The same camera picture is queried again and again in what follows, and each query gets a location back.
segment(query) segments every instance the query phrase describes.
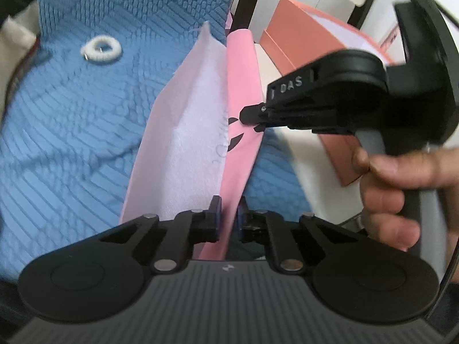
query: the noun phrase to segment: white das lettering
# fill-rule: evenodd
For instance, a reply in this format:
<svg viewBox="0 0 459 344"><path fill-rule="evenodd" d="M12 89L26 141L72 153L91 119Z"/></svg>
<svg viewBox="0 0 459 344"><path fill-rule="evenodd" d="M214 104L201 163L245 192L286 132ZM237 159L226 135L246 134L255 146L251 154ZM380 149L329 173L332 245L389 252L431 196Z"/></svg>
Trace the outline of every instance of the white das lettering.
<svg viewBox="0 0 459 344"><path fill-rule="evenodd" d="M295 87L300 87L301 85L303 85L302 77L297 76L295 78L295 85L293 85L292 80L290 80L288 84L281 84L281 93L285 93L287 90L291 90Z"/></svg>

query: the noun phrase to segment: blue quilted fabric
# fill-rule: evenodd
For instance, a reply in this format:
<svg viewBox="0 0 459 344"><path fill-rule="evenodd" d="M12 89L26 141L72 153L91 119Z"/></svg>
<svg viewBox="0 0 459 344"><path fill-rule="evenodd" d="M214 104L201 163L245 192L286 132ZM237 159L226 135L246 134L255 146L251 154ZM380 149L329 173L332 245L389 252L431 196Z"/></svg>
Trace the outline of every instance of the blue quilted fabric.
<svg viewBox="0 0 459 344"><path fill-rule="evenodd" d="M1 278L15 281L33 258L118 224L151 106L204 21L224 40L229 2L39 0L42 47L0 136ZM81 57L100 34L120 41L119 61ZM268 199L276 187L291 189L288 202ZM269 133L247 193L289 216L283 205L307 206Z"/></svg>

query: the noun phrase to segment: hand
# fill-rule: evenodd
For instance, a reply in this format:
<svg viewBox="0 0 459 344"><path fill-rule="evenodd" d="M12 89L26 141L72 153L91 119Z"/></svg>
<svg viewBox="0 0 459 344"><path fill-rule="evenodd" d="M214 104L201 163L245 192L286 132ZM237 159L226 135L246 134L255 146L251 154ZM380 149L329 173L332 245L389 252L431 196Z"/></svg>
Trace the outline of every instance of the hand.
<svg viewBox="0 0 459 344"><path fill-rule="evenodd" d="M368 156L359 149L354 153L353 166L363 174L362 221L369 236L403 251L412 247L421 234L416 221L397 215L405 200L403 190L443 188L449 220L449 260L459 234L459 149L418 151L398 157Z"/></svg>

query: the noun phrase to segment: white hair tie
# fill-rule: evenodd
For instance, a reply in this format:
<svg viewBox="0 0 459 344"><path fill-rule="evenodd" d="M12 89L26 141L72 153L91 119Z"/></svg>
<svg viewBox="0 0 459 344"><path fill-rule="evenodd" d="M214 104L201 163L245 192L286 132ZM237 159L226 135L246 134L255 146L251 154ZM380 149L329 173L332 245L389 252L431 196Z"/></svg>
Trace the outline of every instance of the white hair tie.
<svg viewBox="0 0 459 344"><path fill-rule="evenodd" d="M121 55L121 45L111 36L96 36L89 40L80 50L81 55L88 61L110 62Z"/></svg>

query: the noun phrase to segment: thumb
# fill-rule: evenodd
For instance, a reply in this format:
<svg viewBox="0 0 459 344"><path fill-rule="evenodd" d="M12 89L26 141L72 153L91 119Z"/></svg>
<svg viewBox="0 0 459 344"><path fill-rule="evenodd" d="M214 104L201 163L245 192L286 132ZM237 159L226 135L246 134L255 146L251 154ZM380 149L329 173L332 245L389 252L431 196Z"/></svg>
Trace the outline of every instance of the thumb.
<svg viewBox="0 0 459 344"><path fill-rule="evenodd" d="M397 157L373 155L370 170L400 189L449 187L459 182L459 149L416 151Z"/></svg>

